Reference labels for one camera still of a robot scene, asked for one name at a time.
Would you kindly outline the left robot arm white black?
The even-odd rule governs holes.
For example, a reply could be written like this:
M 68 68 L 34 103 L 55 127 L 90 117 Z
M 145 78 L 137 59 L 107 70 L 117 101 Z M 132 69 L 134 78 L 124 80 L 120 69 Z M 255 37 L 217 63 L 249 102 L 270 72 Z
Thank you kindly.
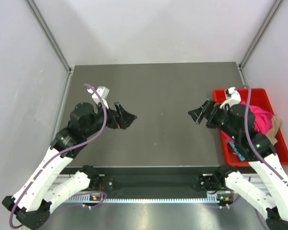
M 17 219 L 21 226 L 32 230 L 42 227 L 54 210 L 82 190 L 99 194 L 103 202 L 107 195 L 100 191 L 100 175 L 89 165 L 83 166 L 67 181 L 51 188 L 62 170 L 70 164 L 88 143 L 95 140 L 104 128 L 127 129 L 137 118 L 127 112 L 120 103 L 115 109 L 98 103 L 79 103 L 70 113 L 68 125 L 60 130 L 51 142 L 42 162 L 23 187 L 14 195 L 6 196 L 2 205 L 10 212 L 9 225 Z

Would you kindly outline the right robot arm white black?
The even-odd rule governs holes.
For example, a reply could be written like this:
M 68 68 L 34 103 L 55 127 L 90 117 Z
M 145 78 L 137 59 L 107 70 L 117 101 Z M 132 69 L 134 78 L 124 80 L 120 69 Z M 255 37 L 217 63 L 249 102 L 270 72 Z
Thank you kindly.
M 188 112 L 196 124 L 206 119 L 206 127 L 219 129 L 234 141 L 234 146 L 260 176 L 268 190 L 264 193 L 232 166 L 219 166 L 203 179 L 206 191 L 232 190 L 262 215 L 271 230 L 288 230 L 288 177 L 276 149 L 266 135 L 255 129 L 255 115 L 249 104 L 222 105 L 212 100 Z

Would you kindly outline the pink t shirt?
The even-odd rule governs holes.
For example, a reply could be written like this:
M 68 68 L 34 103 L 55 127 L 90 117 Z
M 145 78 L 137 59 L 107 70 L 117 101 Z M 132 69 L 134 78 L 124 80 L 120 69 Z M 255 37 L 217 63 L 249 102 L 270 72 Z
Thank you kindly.
M 249 106 L 251 112 L 255 115 L 255 130 L 265 134 L 268 137 L 268 132 L 273 128 L 272 118 L 273 114 L 254 105 Z M 221 136 L 225 139 L 229 140 L 230 142 L 234 142 L 232 138 L 230 138 L 226 133 L 223 131 L 220 132 Z M 275 137 L 270 138 L 268 137 L 273 145 L 277 143 Z

